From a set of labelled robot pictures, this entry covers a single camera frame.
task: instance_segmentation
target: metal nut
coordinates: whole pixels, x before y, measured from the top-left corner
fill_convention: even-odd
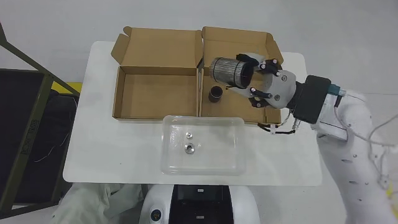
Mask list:
[[[195,152],[195,145],[189,142],[186,145],[184,145],[184,150],[185,153],[191,155]]]

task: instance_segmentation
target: white cable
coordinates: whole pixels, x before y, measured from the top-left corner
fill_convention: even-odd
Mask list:
[[[290,110],[289,110],[289,114],[287,115],[287,117],[285,118],[285,120],[283,120],[283,122],[282,123],[280,123],[280,124],[277,124],[277,126],[283,126],[286,122],[287,122],[287,120],[289,119],[289,117],[290,117],[290,114],[291,114],[291,112],[290,112]]]
[[[348,125],[345,124],[341,119],[339,119],[338,113],[337,113],[337,107],[335,107],[335,116],[336,116],[336,119],[340,122],[340,124],[341,124],[342,126],[344,126],[344,127],[347,128],[347,129],[350,129],[350,130],[353,132],[353,134],[354,134],[355,136],[359,137],[359,138],[362,139],[363,141],[370,142],[371,144],[377,144],[377,145],[380,145],[380,146],[397,147],[396,144],[384,144],[384,143],[382,143],[382,142],[376,142],[376,141],[371,140],[370,138],[366,138],[366,137],[364,137],[364,136],[362,136],[362,135],[360,135],[360,134],[354,132],[354,130],[351,128],[351,126],[348,126]],[[374,128],[374,129],[371,131],[371,134],[373,134],[373,133],[375,132],[375,130],[378,129],[378,128],[380,128],[381,126],[384,126],[385,124],[390,123],[390,122],[391,122],[393,119],[395,119],[396,117],[398,117],[398,114],[395,115],[394,117],[392,117],[391,119],[387,120],[385,123],[382,123],[380,126]]]
[[[76,106],[76,111],[77,111],[77,103],[76,103],[76,100],[75,100],[75,98],[74,97],[72,97],[72,99],[73,99],[73,101],[75,102],[75,106]],[[69,120],[70,120],[70,123],[72,123],[72,119],[71,119],[71,117],[70,117],[70,112],[69,112]],[[62,146],[62,144],[65,142],[65,140],[67,140],[67,137],[69,136],[69,133],[67,133],[67,135],[65,136],[65,138],[63,139],[63,141],[62,141],[62,143],[59,145],[60,147]],[[51,152],[52,152],[52,150],[55,148],[55,146],[53,146],[52,148],[51,148],[51,150],[49,151],[49,153],[46,155],[46,156],[44,156],[44,157],[42,157],[42,158],[40,158],[39,160],[36,160],[36,161],[34,161],[34,162],[40,162],[41,160],[43,160],[43,159],[45,159],[46,157],[48,157],[50,154],[51,154]]]
[[[357,97],[357,96],[354,96],[354,95],[350,95],[349,93],[346,93],[345,96],[353,97],[353,98],[356,98],[356,99],[358,99],[358,100],[360,100],[360,101],[362,101],[362,102],[365,102],[365,101],[364,101],[363,99],[361,99],[360,97]]]
[[[41,160],[43,160],[43,159],[45,159],[46,157],[48,157],[48,156],[50,155],[50,153],[52,152],[52,149],[54,149],[54,147],[55,147],[55,146],[53,146],[53,147],[51,148],[51,150],[49,151],[49,153],[48,153],[46,156],[44,156],[44,157],[42,157],[42,158],[40,158],[39,160],[36,160],[36,161],[34,161],[34,162],[40,162]]]
[[[373,131],[371,131],[371,133],[370,133],[370,135],[369,135],[369,139],[372,137],[372,135],[374,134],[374,132],[375,132],[377,129],[379,129],[379,128],[382,127],[382,126],[385,126],[386,124],[390,123],[391,121],[393,121],[393,120],[396,119],[396,118],[398,118],[398,113],[395,114],[393,117],[391,117],[391,119],[387,120],[386,122],[384,122],[384,123],[382,123],[382,124],[376,126],[376,127],[373,129]]]

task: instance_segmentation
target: ribbed metal cylinder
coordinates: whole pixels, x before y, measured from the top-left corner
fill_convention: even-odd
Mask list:
[[[216,82],[246,88],[253,76],[253,68],[246,63],[228,58],[215,58],[210,67],[210,77]]]

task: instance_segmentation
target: gray floor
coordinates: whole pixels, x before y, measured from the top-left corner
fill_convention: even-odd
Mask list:
[[[282,51],[304,55],[309,74],[367,93],[378,123],[398,111],[398,0],[0,0],[0,9],[10,42],[69,82],[83,80],[92,43],[124,26],[230,27],[268,31]],[[26,68],[3,49],[0,57],[0,67]],[[382,135],[397,142],[396,127]],[[343,223],[325,166],[323,175],[320,187],[251,187],[262,222]],[[27,221],[46,222],[38,213],[0,222]]]

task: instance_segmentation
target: cable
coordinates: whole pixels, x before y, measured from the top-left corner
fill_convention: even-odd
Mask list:
[[[397,147],[396,144],[384,144],[384,143],[382,143],[382,142],[376,142],[376,141],[371,140],[371,139],[370,139],[370,136],[369,136],[369,138],[366,138],[366,137],[364,137],[364,136],[362,136],[362,135],[360,135],[360,134],[354,132],[354,130],[351,128],[351,126],[348,126],[348,125],[345,124],[341,119],[339,119],[337,111],[338,111],[338,110],[337,110],[337,106],[335,106],[335,116],[336,116],[336,119],[338,120],[338,122],[339,122],[342,126],[344,126],[346,129],[350,129],[350,130],[352,131],[352,133],[353,133],[355,136],[359,137],[359,138],[362,139],[363,141],[369,142],[369,143],[371,143],[371,144],[377,144],[377,145],[380,145],[380,146]],[[389,119],[388,121],[386,121],[385,123],[382,123],[380,126],[374,128],[374,129],[371,131],[371,134],[373,134],[373,133],[375,132],[375,130],[378,129],[378,128],[380,128],[381,126],[384,126],[385,124],[390,123],[390,122],[391,122],[393,119],[395,119],[396,117],[398,117],[398,114],[395,115],[393,118]]]
[[[361,99],[360,97],[357,97],[357,96],[354,96],[354,95],[350,95],[349,93],[346,93],[345,96],[353,97],[353,98],[356,98],[356,99],[358,99],[358,100],[360,100],[360,101],[362,101],[362,102],[365,102],[365,101],[364,101],[363,99]]]
[[[76,106],[75,111],[77,111],[77,102],[76,102],[76,100],[75,100],[75,97],[72,97],[72,99],[73,99],[73,101],[75,102],[75,106]],[[69,111],[69,120],[70,120],[70,124],[72,125],[72,119],[71,119],[71,117],[70,117],[70,111]],[[63,139],[63,141],[62,141],[62,143],[59,145],[59,147],[61,147],[62,144],[67,140],[67,137],[68,137],[68,136],[69,136],[69,133],[67,133],[67,135],[65,136],[65,138]],[[55,148],[55,146],[53,146],[53,147],[51,148],[51,150],[49,151],[49,153],[48,153],[46,156],[40,158],[39,160],[35,160],[35,161],[33,161],[33,162],[40,162],[41,160],[45,159],[46,157],[48,157],[48,156],[51,154],[51,152],[52,152],[52,150],[53,150],[54,148]]]
[[[50,153],[52,152],[52,149],[54,149],[55,148],[55,146],[53,146],[52,148],[51,148],[51,150],[49,151],[49,153],[46,155],[46,156],[44,156],[44,157],[42,157],[42,158],[40,158],[39,160],[36,160],[36,161],[34,161],[34,162],[40,162],[41,160],[43,160],[43,159],[45,159],[46,157],[48,157],[49,155],[50,155]]]
[[[267,129],[270,127],[269,124],[261,124],[261,123],[257,123],[257,126],[260,127],[261,129],[267,131],[268,133],[271,132],[270,129]],[[290,130],[290,131],[276,131],[275,134],[293,134],[295,133],[296,130]]]
[[[396,119],[396,118],[398,118],[398,113],[395,114],[392,118],[390,118],[390,119],[387,120],[386,122],[384,122],[384,123],[382,123],[382,124],[376,126],[376,127],[373,129],[373,131],[371,131],[371,133],[370,133],[370,135],[369,135],[369,139],[372,137],[372,135],[374,134],[374,132],[375,132],[377,129],[379,129],[379,128],[382,127],[382,126],[385,126],[386,124],[390,123],[391,121],[393,121],[393,120]]]
[[[277,126],[283,126],[284,124],[286,124],[286,122],[287,122],[287,120],[289,119],[291,113],[292,113],[291,110],[289,110],[289,114],[287,115],[287,117],[285,118],[285,120],[283,120],[282,123],[277,124]]]

